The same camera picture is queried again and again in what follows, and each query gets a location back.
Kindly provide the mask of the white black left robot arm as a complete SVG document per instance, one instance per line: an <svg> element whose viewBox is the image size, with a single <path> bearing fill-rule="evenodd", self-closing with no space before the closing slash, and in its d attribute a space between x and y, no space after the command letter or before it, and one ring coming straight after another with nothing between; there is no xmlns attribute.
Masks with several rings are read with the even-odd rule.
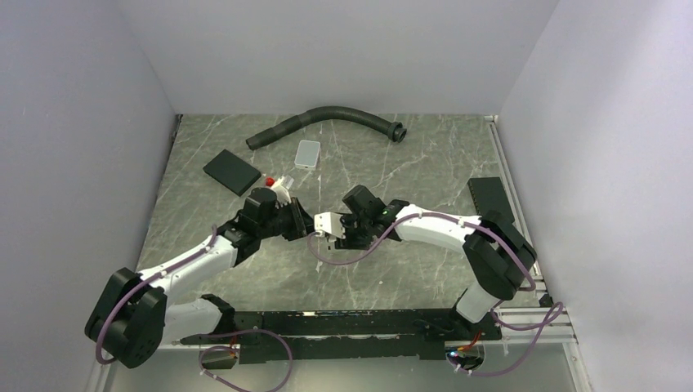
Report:
<svg viewBox="0 0 693 392"><path fill-rule="evenodd" d="M282 203L277 191L256 188L230 220L213 227L210 235L190 250L140 272L127 267L115 271L84 328L85 335L96 344L96 361L136 368L164 340L202 333L216 343L228 341L235 331L230 305L206 296L175 306L177 298L246 261L263 240L282 237L294 241L314 229L313 215L297 198Z"/></svg>

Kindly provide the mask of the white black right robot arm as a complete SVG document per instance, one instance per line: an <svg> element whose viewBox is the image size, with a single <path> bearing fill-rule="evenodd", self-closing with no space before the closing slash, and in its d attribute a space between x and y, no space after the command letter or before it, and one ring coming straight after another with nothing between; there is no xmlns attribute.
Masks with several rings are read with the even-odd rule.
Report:
<svg viewBox="0 0 693 392"><path fill-rule="evenodd" d="M372 253L384 240L419 242L461 252L474 282L456 300L450 317L455 336L469 339L496 306L535 285L530 270L537 253L501 212L490 209L474 216L435 212L409 201L384 203L365 186L357 185L342 200L346 213L325 212L315 217L316 233L337 249Z"/></svg>

